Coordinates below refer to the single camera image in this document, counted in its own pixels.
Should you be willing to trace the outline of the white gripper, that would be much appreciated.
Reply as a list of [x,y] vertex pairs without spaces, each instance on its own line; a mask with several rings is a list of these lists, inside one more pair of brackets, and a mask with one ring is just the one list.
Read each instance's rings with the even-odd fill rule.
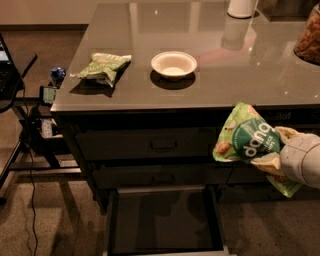
[[293,128],[276,126],[282,143],[280,152],[269,153],[250,161],[259,170],[284,176],[298,183],[320,189],[320,137],[302,134]]

